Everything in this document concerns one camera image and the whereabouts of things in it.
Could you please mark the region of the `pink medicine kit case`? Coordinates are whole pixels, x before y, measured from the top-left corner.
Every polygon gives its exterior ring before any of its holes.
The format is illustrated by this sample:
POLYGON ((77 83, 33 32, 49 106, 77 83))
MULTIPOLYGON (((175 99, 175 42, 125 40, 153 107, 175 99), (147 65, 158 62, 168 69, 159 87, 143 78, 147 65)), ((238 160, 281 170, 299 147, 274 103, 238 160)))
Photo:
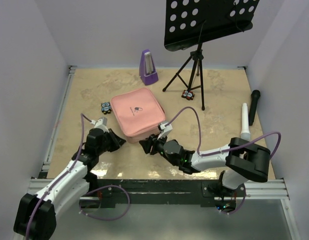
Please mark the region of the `pink medicine kit case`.
POLYGON ((158 134, 158 125, 166 120, 164 109, 146 87, 114 96, 110 105, 126 140, 132 144, 158 134))

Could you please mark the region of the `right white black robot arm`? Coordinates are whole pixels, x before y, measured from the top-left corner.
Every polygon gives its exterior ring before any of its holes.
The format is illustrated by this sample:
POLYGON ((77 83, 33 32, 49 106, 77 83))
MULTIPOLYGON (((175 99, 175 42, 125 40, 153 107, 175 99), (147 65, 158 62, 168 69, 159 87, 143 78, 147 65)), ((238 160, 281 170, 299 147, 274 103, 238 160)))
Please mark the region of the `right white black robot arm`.
POLYGON ((229 144, 213 150, 196 152, 186 150, 177 140, 150 135, 140 140, 145 154, 160 154, 171 165, 185 174, 201 173, 212 168, 228 167, 221 172, 218 183, 210 189, 227 197, 247 181, 268 181, 271 152, 261 145, 233 137, 229 144))

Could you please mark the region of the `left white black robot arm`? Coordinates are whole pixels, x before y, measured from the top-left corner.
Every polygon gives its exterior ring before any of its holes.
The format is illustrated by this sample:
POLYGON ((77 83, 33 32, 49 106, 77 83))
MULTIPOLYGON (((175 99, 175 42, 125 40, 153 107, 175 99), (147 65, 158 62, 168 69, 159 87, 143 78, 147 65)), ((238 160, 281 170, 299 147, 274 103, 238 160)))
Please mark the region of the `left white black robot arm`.
POLYGON ((19 202, 13 230, 27 240, 48 240, 57 220, 81 196, 98 191, 91 170, 105 152, 114 152, 126 142, 111 129, 93 128, 82 137, 68 165, 48 185, 35 194, 26 193, 19 202))

